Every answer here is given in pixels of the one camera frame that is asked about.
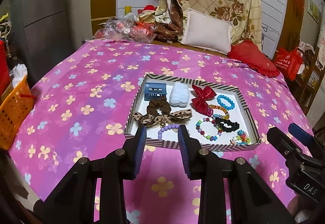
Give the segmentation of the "right gloved hand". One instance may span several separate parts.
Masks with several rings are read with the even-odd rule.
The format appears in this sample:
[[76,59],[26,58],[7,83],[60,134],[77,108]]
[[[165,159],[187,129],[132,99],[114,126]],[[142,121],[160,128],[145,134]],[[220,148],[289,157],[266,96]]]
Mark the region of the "right gloved hand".
[[287,209],[295,223],[315,223],[319,204],[308,197],[296,195],[288,203]]

